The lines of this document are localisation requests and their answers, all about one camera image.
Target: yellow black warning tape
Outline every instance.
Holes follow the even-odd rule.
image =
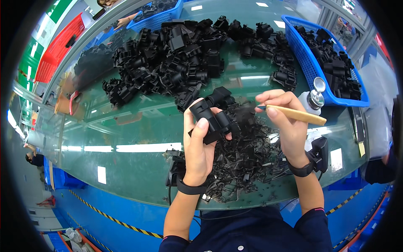
[[[95,239],[95,237],[93,237],[90,233],[88,233],[87,230],[85,230],[80,224],[78,224],[78,222],[69,213],[67,213],[67,215],[80,227],[81,230],[85,231],[92,239],[94,239],[97,243],[99,243],[102,247],[106,248],[108,251],[113,252],[112,250],[107,248],[105,245],[100,243],[97,239]]]
[[[357,196],[357,194],[359,194],[362,191],[362,188],[359,189],[358,191],[356,191],[353,195],[351,195],[348,199],[346,199],[345,201],[343,201],[342,203],[340,203],[339,205],[337,205],[335,208],[330,209],[325,215],[328,216],[329,214],[331,214],[332,212],[336,211],[337,209],[341,208],[342,206],[344,206],[347,202],[349,202],[352,198],[354,198],[355,196]]]
[[[387,186],[385,187],[385,189],[383,190],[381,196],[379,197],[379,199],[376,201],[375,205],[372,207],[371,211],[364,217],[364,219],[361,221],[360,224],[358,224],[358,226],[351,232],[349,233],[346,238],[344,238],[341,242],[339,242],[336,246],[333,247],[333,249],[335,249],[337,246],[339,246],[340,244],[342,244],[345,240],[347,240],[353,233],[355,233],[358,228],[364,223],[364,221],[368,218],[368,216],[372,213],[372,211],[375,209],[375,207],[377,207],[379,201],[381,199],[383,199],[384,195],[385,195],[385,191],[386,191]]]
[[[136,232],[143,233],[143,234],[145,234],[145,235],[150,235],[150,236],[154,236],[154,237],[156,237],[156,238],[161,238],[161,239],[164,238],[163,235],[159,235],[159,234],[157,234],[157,233],[149,232],[149,231],[146,231],[146,230],[143,230],[143,229],[140,229],[140,228],[131,226],[131,225],[129,225],[129,224],[126,224],[126,223],[124,223],[124,222],[122,222],[122,221],[119,221],[119,220],[113,218],[112,216],[107,215],[106,213],[104,213],[104,212],[102,212],[102,211],[96,209],[95,207],[91,206],[88,202],[86,202],[85,200],[83,200],[82,198],[80,198],[80,196],[78,196],[78,195],[77,195],[76,193],[74,193],[72,190],[69,190],[69,191],[70,191],[74,196],[76,196],[76,198],[78,198],[81,202],[83,202],[84,204],[86,204],[89,208],[91,208],[92,210],[96,211],[97,213],[99,213],[99,214],[105,216],[106,218],[110,219],[111,221],[116,222],[117,224],[120,224],[120,225],[122,225],[122,226],[125,226],[125,227],[127,227],[127,228],[129,228],[129,229],[131,229],[131,230],[136,231]]]

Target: wooden knife handle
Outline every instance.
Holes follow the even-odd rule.
[[[299,120],[302,122],[307,122],[307,123],[316,124],[316,125],[320,125],[320,126],[323,126],[326,123],[326,118],[323,118],[323,117],[320,117],[318,115],[314,115],[311,113],[302,112],[302,111],[291,109],[291,108],[274,106],[274,105],[267,105],[266,109],[268,109],[268,108],[276,108],[276,109],[280,110],[281,112],[283,112],[285,114],[285,116],[287,116],[288,118],[292,118],[292,119]]]

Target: workbench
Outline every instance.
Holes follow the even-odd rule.
[[[191,8],[197,5],[202,5],[203,8],[191,11]],[[184,3],[181,19],[200,21],[210,18],[215,21],[219,16],[225,15],[230,21],[237,19],[241,24],[246,23],[251,27],[258,22],[267,22],[275,31],[284,31],[285,29],[278,27],[274,21],[282,21],[282,14],[300,17],[296,12],[284,8],[288,7],[286,2],[273,1],[268,5],[268,8],[261,7],[250,0],[236,3],[232,0],[195,0]],[[94,28],[94,32],[99,30],[100,26]],[[280,84],[268,80],[277,69],[277,66],[272,66],[270,62],[255,58],[241,59],[236,46],[230,43],[221,49],[220,55],[225,60],[225,71],[219,79],[212,79],[207,87],[202,87],[201,97],[211,94],[216,87],[224,86],[232,92],[237,102],[242,102],[254,100],[256,95],[266,90],[282,88]],[[62,69],[57,72],[66,71],[71,64],[75,64],[73,60],[70,64],[63,64]],[[309,91],[309,87],[298,64],[296,70],[298,86],[294,93],[299,96],[302,92]],[[89,185],[120,197],[168,207],[165,180],[170,162],[162,153],[164,148],[183,144],[183,114],[177,110],[173,97],[159,94],[138,94],[129,104],[112,109],[102,90],[102,81],[108,81],[110,78],[119,78],[118,69],[105,73],[83,91],[83,120],[78,121],[69,115],[57,115],[52,118],[52,122],[57,120],[54,124],[60,132],[53,134],[59,141],[57,146],[48,146],[44,153],[55,154],[58,167]],[[267,124],[274,127],[265,114],[259,116],[266,118]],[[364,164],[367,155],[361,157],[359,153],[353,137],[350,113],[346,107],[323,107],[321,116],[327,119],[327,123],[323,127],[309,125],[307,139],[321,135],[328,138],[329,166],[320,180],[321,186],[326,187]],[[338,149],[341,149],[341,152],[338,155],[337,151],[333,152],[335,155],[332,160],[331,151]],[[102,172],[103,168],[98,167],[105,167],[105,181],[100,180],[98,172]],[[298,196],[292,175],[274,179],[266,184],[256,182],[256,185],[258,192],[232,194],[227,203],[214,200],[206,203],[201,200],[197,208],[250,208],[275,204]],[[172,188],[172,198],[176,192],[176,188]]]

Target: blue floor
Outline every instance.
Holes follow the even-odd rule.
[[[386,185],[367,185],[362,192],[340,209],[328,216],[332,243],[335,246],[344,239],[372,209]],[[85,189],[73,189],[79,197],[93,207],[119,221],[156,234],[163,233],[164,218],[167,208],[134,202],[109,194],[92,186]],[[324,189],[325,211],[336,207],[356,191],[328,191]],[[69,190],[56,190],[56,207],[68,225],[87,230],[94,238],[113,252],[119,251],[158,251],[161,239],[131,230],[94,211],[76,198]],[[294,226],[301,215],[299,205],[292,212],[282,211],[284,220]],[[190,239],[199,233],[199,226],[193,221]],[[99,249],[108,252],[99,243],[87,236]]]

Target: metal bottle cap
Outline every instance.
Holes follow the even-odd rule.
[[[325,105],[325,99],[321,94],[326,89],[325,81],[321,77],[316,77],[314,79],[314,88],[309,92],[307,99],[309,106],[314,110],[318,110]]]

